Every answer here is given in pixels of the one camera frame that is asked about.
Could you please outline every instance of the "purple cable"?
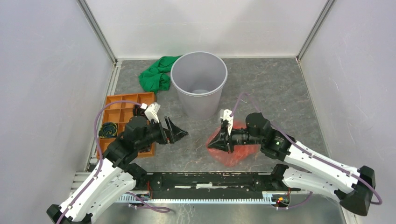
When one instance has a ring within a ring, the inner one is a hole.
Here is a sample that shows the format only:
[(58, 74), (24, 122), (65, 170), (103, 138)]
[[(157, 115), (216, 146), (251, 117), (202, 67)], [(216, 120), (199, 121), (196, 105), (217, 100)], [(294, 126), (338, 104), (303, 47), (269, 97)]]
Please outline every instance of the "purple cable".
[(296, 205), (293, 205), (293, 206), (276, 207), (276, 209), (277, 209), (277, 210), (288, 210), (288, 209), (293, 209), (293, 208), (299, 207), (299, 206), (301, 206), (301, 205), (306, 204), (306, 203), (311, 199), (311, 197), (312, 197), (312, 191), (309, 193), (309, 195), (307, 196), (307, 198), (306, 198), (305, 200), (303, 200), (302, 202), (300, 202), (300, 203), (298, 203), (298, 204), (296, 204)]
[[(236, 108), (238, 107), (239, 101), (241, 100), (241, 98), (242, 98), (243, 95), (247, 96), (247, 97), (250, 99), (250, 101), (252, 101), (253, 106), (255, 107), (255, 109), (256, 109), (258, 112), (261, 112), (261, 110), (258, 108), (258, 106), (257, 106), (257, 104), (255, 103), (255, 101), (252, 100), (253, 97), (250, 96), (249, 94), (243, 92), (243, 93), (241, 93), (241, 94), (239, 95), (239, 97), (238, 97), (238, 102), (235, 104), (234, 109), (233, 109), (233, 111), (232, 111), (232, 113), (231, 113), (231, 116), (233, 116), (233, 114), (235, 113)], [(363, 180), (362, 178), (360, 178), (359, 176), (357, 176), (357, 175), (355, 175), (355, 174), (351, 174), (351, 172), (347, 171), (346, 169), (344, 169), (344, 168), (342, 168), (342, 167), (339, 167), (339, 166), (337, 166), (337, 165), (335, 165), (335, 164), (332, 164), (332, 163), (329, 162), (329, 161), (326, 161), (326, 160), (324, 160), (324, 159), (322, 159), (322, 158), (320, 158), (320, 157), (317, 157), (317, 156), (315, 156), (315, 155), (312, 155), (312, 153), (308, 152), (307, 150), (305, 150), (305, 149), (303, 149), (302, 147), (300, 147), (299, 145), (297, 145), (297, 144), (296, 144), (296, 143), (295, 143), (295, 142), (294, 142), (294, 141), (293, 141), (293, 140), (292, 140), (281, 128), (280, 128), (280, 127), (278, 127), (277, 125), (273, 124), (272, 122), (271, 122), (271, 124), (272, 124), (272, 126), (273, 126), (276, 130), (278, 130), (278, 131), (279, 131), (279, 132), (280, 132), (291, 144), (293, 144), (296, 148), (298, 148), (298, 149), (301, 150), (302, 152), (304, 152), (304, 153), (308, 154), (310, 157), (312, 157), (312, 158), (314, 158), (314, 159), (316, 159), (316, 160), (319, 160), (319, 161), (321, 161), (322, 163), (327, 164), (327, 165), (329, 165), (329, 166), (331, 166), (331, 167), (333, 167), (333, 168), (335, 168), (335, 169), (337, 169), (337, 170), (339, 170), (339, 171), (341, 171), (341, 172), (343, 172), (343, 173), (345, 173), (345, 174), (347, 174), (347, 175), (350, 175), (351, 177), (357, 179), (358, 181), (362, 182), (366, 187), (368, 187), (368, 189), (370, 189), (370, 191), (373, 192), (373, 194), (374, 194), (374, 195), (377, 197), (377, 199), (378, 199), (378, 202), (372, 202), (372, 201), (371, 201), (371, 203), (372, 203), (372, 204), (377, 204), (377, 205), (381, 205), (381, 204), (382, 204), (382, 198), (380, 197), (380, 195), (378, 194), (378, 192), (377, 192), (369, 183), (367, 183), (365, 180)]]
[[(93, 175), (93, 178), (91, 178), (89, 180), (89, 182), (81, 189), (81, 191), (74, 197), (74, 199), (70, 202), (69, 206), (72, 206), (77, 199), (84, 193), (85, 190), (87, 190), (87, 188), (91, 185), (91, 183), (93, 182), (94, 178), (98, 176), (100, 170), (102, 169), (102, 165), (103, 165), (103, 154), (102, 154), (102, 149), (100, 148), (100, 144), (99, 144), (99, 139), (98, 139), (98, 120), (100, 115), (102, 114), (102, 112), (108, 108), (109, 106), (113, 105), (113, 104), (117, 104), (117, 103), (133, 103), (136, 104), (138, 106), (141, 106), (141, 104), (134, 102), (134, 101), (130, 101), (130, 100), (117, 100), (114, 102), (111, 102), (107, 105), (105, 105), (100, 111), (99, 113), (96, 115), (95, 117), (95, 121), (94, 121), (94, 125), (93, 125), (93, 132), (94, 132), (94, 136), (95, 136), (95, 142), (96, 142), (96, 146), (97, 146), (97, 151), (99, 153), (99, 166), (98, 169), (96, 170), (96, 173)], [(57, 224), (60, 224), (61, 220), (63, 219), (63, 217), (65, 216), (65, 214), (67, 213), (67, 211), (69, 211), (68, 208), (65, 209), (65, 211), (61, 214), (61, 216), (59, 217), (59, 219), (57, 220)]]
[(126, 194), (134, 196), (139, 202), (144, 204), (144, 207), (136, 207), (138, 209), (151, 209), (151, 210), (159, 212), (159, 213), (168, 213), (171, 211), (170, 208), (167, 208), (167, 207), (158, 207), (158, 206), (153, 207), (153, 206), (145, 203), (141, 198), (139, 198), (134, 193), (127, 192)]

